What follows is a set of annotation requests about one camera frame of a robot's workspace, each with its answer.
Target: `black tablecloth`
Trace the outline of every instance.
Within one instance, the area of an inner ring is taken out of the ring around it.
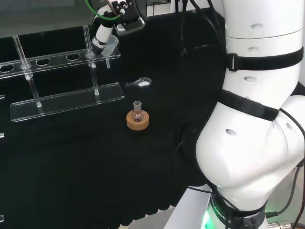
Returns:
[[[176,205],[201,179],[177,159],[175,136],[216,103],[225,67],[207,24],[191,12],[181,56],[180,17],[150,18],[145,29],[120,38],[111,69],[98,63],[98,83],[119,82],[120,101],[10,122],[10,103],[31,99],[23,76],[0,81],[0,215],[5,229],[116,229]],[[82,27],[20,36],[27,57],[84,48]],[[0,62],[17,59],[11,38],[0,40]],[[125,84],[152,79],[142,89]],[[91,87],[87,65],[36,73],[40,96]],[[299,85],[297,94],[304,94]],[[126,126],[135,100],[150,115],[140,133]]]

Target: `test tube rack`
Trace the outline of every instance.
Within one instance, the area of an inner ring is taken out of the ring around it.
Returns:
[[[12,37],[20,59],[0,63],[0,79],[24,75],[29,83],[33,99],[12,103],[10,105],[11,121],[29,120],[124,98],[124,93],[119,83],[99,86],[96,76],[96,62],[106,61],[107,68],[110,68],[110,59],[120,57],[121,54],[117,48],[118,38],[111,35],[103,52],[95,55],[91,50],[91,39],[87,25],[83,26],[83,33],[86,49],[28,59],[24,55],[19,37],[17,35]],[[85,63],[90,68],[92,88],[39,97],[33,73]]]

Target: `velcro strap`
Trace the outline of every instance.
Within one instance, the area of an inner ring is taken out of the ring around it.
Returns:
[[[264,71],[291,67],[300,63],[303,59],[304,48],[300,50],[278,56],[266,57],[243,57],[236,53],[226,55],[226,67],[236,72],[238,70]]]
[[[234,110],[268,121],[275,120],[279,113],[279,110],[277,109],[264,106],[223,89],[220,92],[218,101]]]

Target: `clear glass tube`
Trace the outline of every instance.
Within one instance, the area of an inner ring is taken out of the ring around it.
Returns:
[[[106,58],[107,68],[110,68],[109,57],[111,56],[111,53],[113,52],[114,48],[118,45],[118,43],[119,43],[119,39],[111,35],[106,43],[104,50],[102,51],[102,54]]]
[[[37,107],[41,107],[40,98],[38,96],[36,86],[33,80],[33,73],[31,71],[31,67],[29,63],[27,62],[27,59],[25,58],[22,45],[20,43],[19,37],[17,35],[13,36],[14,44],[18,53],[18,56],[21,60],[21,69],[24,72],[25,79],[29,82],[30,90],[32,92],[32,95],[34,97],[34,100],[36,102]]]
[[[89,33],[89,28],[87,25],[83,26],[83,30],[84,30],[84,37],[85,37],[85,42],[86,42],[86,48],[87,48],[87,53],[86,56],[87,57],[94,57],[94,53],[91,50],[91,39],[90,39],[90,33]],[[95,95],[99,95],[99,86],[97,84],[97,78],[96,78],[96,65],[95,65],[95,61],[91,61],[88,63],[89,67],[90,67],[90,73],[91,73],[91,78],[92,78],[92,84],[93,84],[93,88],[94,88],[94,94]]]
[[[86,43],[86,48],[87,48],[87,57],[94,57],[94,52],[91,50],[91,39],[90,39],[90,33],[89,33],[89,28],[87,25],[83,26],[84,30],[84,37],[85,37],[85,43]]]
[[[99,95],[99,86],[97,84],[97,78],[96,78],[96,65],[95,62],[90,62],[89,63],[90,67],[90,72],[91,72],[91,78],[92,78],[92,83],[93,83],[93,88],[94,88],[94,94]]]

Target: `robotic arm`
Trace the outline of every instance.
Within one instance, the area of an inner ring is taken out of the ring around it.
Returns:
[[[223,97],[196,144],[198,165],[219,193],[212,195],[213,223],[205,228],[268,229],[268,198],[304,159],[305,96],[290,96],[303,57],[304,0],[223,4],[230,61]],[[286,65],[294,53],[301,58]]]
[[[119,36],[138,31],[145,26],[145,22],[140,16],[137,6],[132,0],[107,0],[107,5],[98,10],[98,14],[110,19],[105,20],[95,16],[93,24],[98,27],[95,37],[92,39],[92,51],[100,54],[108,41],[113,27]]]

